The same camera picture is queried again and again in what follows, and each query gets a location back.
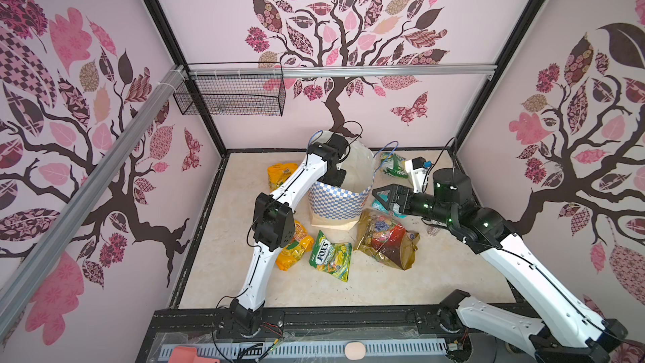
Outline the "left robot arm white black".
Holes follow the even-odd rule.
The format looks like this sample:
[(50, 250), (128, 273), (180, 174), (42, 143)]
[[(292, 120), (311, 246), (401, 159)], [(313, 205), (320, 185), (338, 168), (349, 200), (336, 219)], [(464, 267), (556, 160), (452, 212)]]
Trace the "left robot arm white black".
[(256, 198), (249, 230), (252, 260), (240, 293), (228, 307), (240, 334), (252, 336), (260, 331), (270, 274), (278, 255), (292, 243), (297, 205), (315, 183), (344, 181), (346, 171), (339, 164), (347, 154), (349, 142), (344, 136), (332, 133), (324, 139), (322, 133), (314, 134), (296, 171), (279, 188)]

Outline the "orange yellow candy bag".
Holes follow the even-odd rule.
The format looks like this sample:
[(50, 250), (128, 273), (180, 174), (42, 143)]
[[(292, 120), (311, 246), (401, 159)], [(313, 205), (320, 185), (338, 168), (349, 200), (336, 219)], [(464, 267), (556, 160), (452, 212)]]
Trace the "orange yellow candy bag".
[(295, 221), (295, 231), (292, 242), (285, 247), (276, 259), (276, 266), (281, 271), (288, 271), (297, 262), (302, 260), (306, 252), (310, 252), (314, 245), (314, 238), (299, 221)]

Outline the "yellow snack packet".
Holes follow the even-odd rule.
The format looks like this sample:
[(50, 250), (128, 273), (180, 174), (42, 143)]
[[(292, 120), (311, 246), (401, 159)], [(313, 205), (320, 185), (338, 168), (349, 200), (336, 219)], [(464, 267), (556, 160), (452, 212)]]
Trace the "yellow snack packet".
[(297, 163), (277, 163), (267, 168), (270, 191), (277, 190), (297, 170)]

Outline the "gold candy bag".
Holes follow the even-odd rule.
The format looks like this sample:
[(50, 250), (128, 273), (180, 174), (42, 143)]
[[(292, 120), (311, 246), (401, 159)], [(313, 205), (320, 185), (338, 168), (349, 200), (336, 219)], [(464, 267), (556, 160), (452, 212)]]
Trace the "gold candy bag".
[(365, 209), (357, 224), (355, 248), (377, 262), (406, 271), (414, 262), (420, 235), (375, 209)]

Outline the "green Fox's candy bag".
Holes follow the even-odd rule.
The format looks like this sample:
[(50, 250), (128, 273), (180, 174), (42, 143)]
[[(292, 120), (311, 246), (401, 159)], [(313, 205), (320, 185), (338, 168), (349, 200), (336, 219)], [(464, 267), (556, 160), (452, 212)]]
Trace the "green Fox's candy bag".
[(342, 282), (348, 282), (352, 251), (351, 243), (333, 243), (322, 231), (319, 231), (312, 248), (309, 265)]

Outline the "teal snack packet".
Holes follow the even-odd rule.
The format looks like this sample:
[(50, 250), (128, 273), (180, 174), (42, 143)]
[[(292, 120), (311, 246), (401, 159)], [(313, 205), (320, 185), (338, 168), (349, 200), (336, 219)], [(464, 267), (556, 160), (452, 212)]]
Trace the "teal snack packet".
[(388, 210), (387, 208), (385, 208), (385, 207), (384, 207), (380, 202), (378, 202), (377, 200), (374, 200), (374, 201), (371, 203), (371, 208), (374, 208), (375, 210), (377, 210), (377, 211), (379, 211), (379, 212), (381, 212), (381, 213), (387, 213), (387, 214), (389, 214), (390, 216), (393, 216), (393, 217), (395, 217), (395, 218), (406, 218), (406, 215), (405, 215), (405, 214), (401, 214), (401, 213), (398, 213), (398, 212), (390, 211), (390, 210)]

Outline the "green snack packet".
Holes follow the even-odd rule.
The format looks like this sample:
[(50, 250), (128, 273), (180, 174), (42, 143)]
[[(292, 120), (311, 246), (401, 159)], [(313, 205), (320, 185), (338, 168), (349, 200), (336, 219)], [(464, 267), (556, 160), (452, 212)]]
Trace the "green snack packet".
[(404, 157), (399, 156), (395, 152), (384, 153), (381, 155), (380, 170), (386, 176), (407, 179), (408, 173), (405, 169), (405, 161), (406, 159)]

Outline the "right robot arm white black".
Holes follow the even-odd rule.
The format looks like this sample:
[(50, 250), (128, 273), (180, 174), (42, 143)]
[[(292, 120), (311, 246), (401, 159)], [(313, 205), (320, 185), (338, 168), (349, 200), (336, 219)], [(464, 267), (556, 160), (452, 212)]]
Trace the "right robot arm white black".
[(452, 334), (475, 329), (538, 362), (608, 362), (627, 338), (616, 319), (605, 319), (569, 291), (527, 248), (512, 224), (478, 205), (470, 178), (443, 168), (433, 191), (391, 184), (372, 192), (387, 211), (433, 220), (500, 272), (530, 304), (531, 318), (454, 290), (440, 304), (437, 321)]

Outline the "blue checkered paper bag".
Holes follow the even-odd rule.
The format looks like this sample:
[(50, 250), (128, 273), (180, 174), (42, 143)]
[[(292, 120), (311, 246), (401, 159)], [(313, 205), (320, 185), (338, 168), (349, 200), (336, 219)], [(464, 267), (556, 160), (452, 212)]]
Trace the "blue checkered paper bag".
[(381, 155), (395, 152), (398, 142), (391, 141), (374, 152), (356, 138), (323, 131), (311, 146), (331, 151), (331, 163), (346, 170), (340, 188), (323, 184), (320, 178), (308, 191), (311, 224), (321, 230), (351, 230), (366, 207), (380, 169)]

